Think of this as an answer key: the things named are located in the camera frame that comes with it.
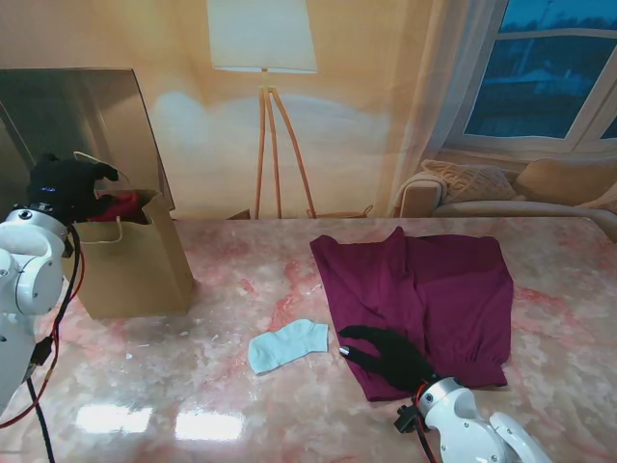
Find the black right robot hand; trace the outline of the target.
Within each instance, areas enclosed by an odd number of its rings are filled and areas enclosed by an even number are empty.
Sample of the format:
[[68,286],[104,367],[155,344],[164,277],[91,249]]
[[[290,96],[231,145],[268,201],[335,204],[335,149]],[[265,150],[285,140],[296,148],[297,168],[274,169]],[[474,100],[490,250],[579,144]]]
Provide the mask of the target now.
[[341,346],[339,352],[361,369],[382,376],[397,390],[415,393],[422,384],[432,385],[442,379],[420,351],[394,331],[352,325],[340,330],[339,334],[345,339],[371,343],[378,356],[348,345]]

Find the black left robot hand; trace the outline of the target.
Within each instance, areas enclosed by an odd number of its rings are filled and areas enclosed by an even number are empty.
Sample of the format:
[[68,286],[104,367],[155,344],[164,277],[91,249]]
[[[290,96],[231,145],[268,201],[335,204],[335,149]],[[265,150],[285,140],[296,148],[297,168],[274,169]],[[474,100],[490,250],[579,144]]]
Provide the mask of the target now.
[[114,201],[111,195],[95,195],[95,183],[102,179],[117,181],[119,173],[105,163],[44,154],[30,172],[26,205],[65,226],[86,222],[104,214]]

